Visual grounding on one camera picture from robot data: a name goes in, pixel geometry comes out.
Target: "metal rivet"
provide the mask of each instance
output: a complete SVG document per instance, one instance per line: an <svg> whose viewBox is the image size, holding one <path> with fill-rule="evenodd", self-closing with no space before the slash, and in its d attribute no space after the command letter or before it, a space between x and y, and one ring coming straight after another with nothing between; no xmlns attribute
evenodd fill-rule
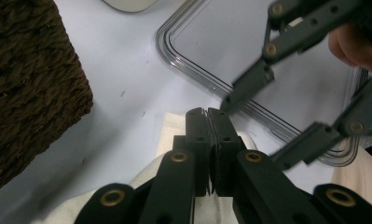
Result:
<svg viewBox="0 0 372 224"><path fill-rule="evenodd" d="M171 160L172 161L181 162L181 161L186 161L187 159L188 159L188 156L183 152L176 152L176 153L171 155Z"/></svg>
<svg viewBox="0 0 372 224"><path fill-rule="evenodd" d="M281 15L283 13L283 6L280 3L275 3L272 5L272 12L274 15Z"/></svg>
<svg viewBox="0 0 372 224"><path fill-rule="evenodd" d="M267 52L268 55L276 55L276 46L272 43L268 43L266 46L265 46L265 51Z"/></svg>
<svg viewBox="0 0 372 224"><path fill-rule="evenodd" d="M353 133L362 133L364 131L363 123L358 120L353 121L350 125L350 128Z"/></svg>
<svg viewBox="0 0 372 224"><path fill-rule="evenodd" d="M341 189L328 189L325 192L325 195L333 203L345 207L353 207L356 205L356 201L354 200L354 198L348 192L343 191Z"/></svg>
<svg viewBox="0 0 372 224"><path fill-rule="evenodd" d="M125 192L122 189L110 189L101 197L101 204L106 207L112 207L122 202L125 198Z"/></svg>
<svg viewBox="0 0 372 224"><path fill-rule="evenodd" d="M245 154L245 159L252 162L261 162L262 157L256 152L248 152Z"/></svg>

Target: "plastic container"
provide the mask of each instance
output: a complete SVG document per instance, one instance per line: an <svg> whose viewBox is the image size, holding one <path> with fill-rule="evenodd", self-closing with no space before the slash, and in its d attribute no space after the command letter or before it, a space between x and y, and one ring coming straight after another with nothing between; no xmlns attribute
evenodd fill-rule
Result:
<svg viewBox="0 0 372 224"><path fill-rule="evenodd" d="M158 30L157 46L166 63L220 96L261 55L270 1L188 0ZM366 76L328 50L326 40L273 66L269 84L245 111L284 142L314 121L332 124ZM347 165L358 138L327 151L320 161Z"/></svg>

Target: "woven basket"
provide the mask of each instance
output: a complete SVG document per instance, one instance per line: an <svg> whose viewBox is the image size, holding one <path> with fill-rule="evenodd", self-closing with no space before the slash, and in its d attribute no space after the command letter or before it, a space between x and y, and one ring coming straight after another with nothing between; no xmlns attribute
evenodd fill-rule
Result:
<svg viewBox="0 0 372 224"><path fill-rule="evenodd" d="M52 0L0 0L0 188L91 107Z"/></svg>

